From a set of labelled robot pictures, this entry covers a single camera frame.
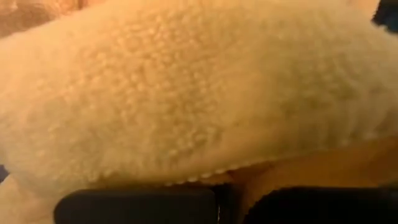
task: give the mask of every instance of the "fleece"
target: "fleece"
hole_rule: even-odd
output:
[[[2,223],[79,189],[231,182],[244,214],[398,179],[398,42],[343,1],[0,2]]]

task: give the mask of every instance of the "cream fleece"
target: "cream fleece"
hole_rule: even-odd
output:
[[[248,206],[286,185],[398,178],[398,42],[345,3],[47,1],[0,7],[5,223],[50,224],[78,189],[239,182],[261,162],[239,183],[256,189]]]

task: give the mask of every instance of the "black plastic piece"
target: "black plastic piece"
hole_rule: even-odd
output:
[[[245,217],[260,223],[397,223],[393,189],[292,188],[263,197]]]
[[[210,189],[86,190],[65,197],[56,224],[217,224]]]

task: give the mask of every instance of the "black object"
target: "black object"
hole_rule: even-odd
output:
[[[263,197],[244,224],[397,223],[398,191],[392,189],[292,188]]]
[[[387,31],[391,33],[398,33],[398,1],[381,0],[373,22],[379,26],[386,26]]]
[[[56,224],[236,224],[239,195],[213,189],[87,190],[64,198]],[[395,189],[282,189],[264,196],[244,224],[398,222]]]
[[[217,224],[210,189],[86,190],[64,198],[56,224]]]
[[[3,165],[0,165],[0,183],[8,176],[8,172]]]

